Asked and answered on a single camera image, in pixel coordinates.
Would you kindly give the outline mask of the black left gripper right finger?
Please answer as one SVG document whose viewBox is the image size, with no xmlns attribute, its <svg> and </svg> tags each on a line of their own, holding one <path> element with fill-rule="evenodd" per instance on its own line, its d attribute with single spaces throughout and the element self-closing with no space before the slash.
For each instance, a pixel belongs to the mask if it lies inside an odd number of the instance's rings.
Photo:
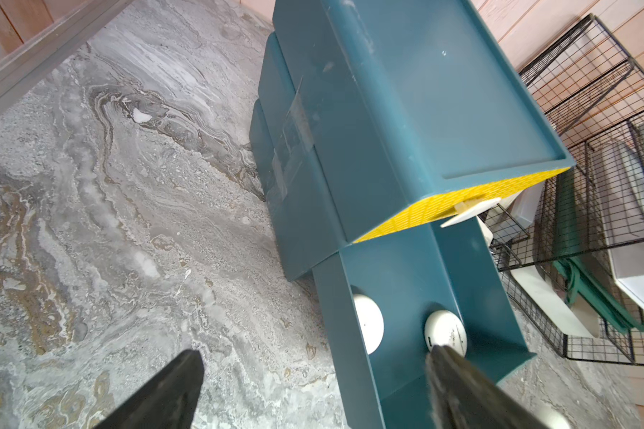
<svg viewBox="0 0 644 429">
<path fill-rule="evenodd" d="M 437 428 L 544 428 L 531 412 L 448 346 L 426 358 L 432 419 Z"/>
</svg>

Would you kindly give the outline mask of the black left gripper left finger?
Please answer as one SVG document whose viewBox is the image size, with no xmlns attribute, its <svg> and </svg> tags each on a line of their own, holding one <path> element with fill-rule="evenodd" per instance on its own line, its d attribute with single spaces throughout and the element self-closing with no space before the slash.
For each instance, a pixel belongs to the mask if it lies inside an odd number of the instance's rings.
<svg viewBox="0 0 644 429">
<path fill-rule="evenodd" d="M 184 350 L 98 427 L 190 428 L 204 375 L 200 352 Z"/>
</svg>

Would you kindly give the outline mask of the white round earphone case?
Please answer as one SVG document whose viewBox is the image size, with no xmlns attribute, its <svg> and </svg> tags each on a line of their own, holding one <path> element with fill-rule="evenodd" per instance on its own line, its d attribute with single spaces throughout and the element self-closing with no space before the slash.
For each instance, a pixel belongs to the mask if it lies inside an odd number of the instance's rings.
<svg viewBox="0 0 644 429">
<path fill-rule="evenodd" d="M 379 305 L 366 295 L 354 294 L 353 302 L 366 352 L 371 355 L 384 338 L 385 322 L 382 312 Z"/>
<path fill-rule="evenodd" d="M 441 309 L 429 315 L 424 325 L 428 350 L 435 346 L 450 347 L 461 357 L 468 350 L 468 338 L 462 320 L 456 314 Z"/>
</svg>

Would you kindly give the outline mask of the yellow drawer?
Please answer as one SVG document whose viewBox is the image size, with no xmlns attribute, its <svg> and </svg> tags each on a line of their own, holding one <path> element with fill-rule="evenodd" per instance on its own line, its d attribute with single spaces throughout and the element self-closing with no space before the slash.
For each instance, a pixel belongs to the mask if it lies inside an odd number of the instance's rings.
<svg viewBox="0 0 644 429">
<path fill-rule="evenodd" d="M 569 170 L 569 167 L 542 173 L 533 173 L 424 198 L 411 204 L 398 214 L 395 214 L 353 243 L 369 241 L 391 233 L 402 232 L 409 228 L 425 225 L 425 223 L 459 216 L 460 214 L 464 214 L 466 210 L 485 201 L 491 202 L 495 200 L 498 203 L 503 198 L 508 198 L 513 196 L 513 194 L 525 191 L 567 170 Z"/>
</svg>

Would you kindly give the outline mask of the teal drawer cabinet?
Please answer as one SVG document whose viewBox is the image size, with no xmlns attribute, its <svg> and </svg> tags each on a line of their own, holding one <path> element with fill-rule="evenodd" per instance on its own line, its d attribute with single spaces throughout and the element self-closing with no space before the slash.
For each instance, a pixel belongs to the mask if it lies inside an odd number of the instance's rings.
<svg viewBox="0 0 644 429">
<path fill-rule="evenodd" d="M 288 280 L 574 165 L 469 1 L 279 1 L 250 138 Z"/>
</svg>

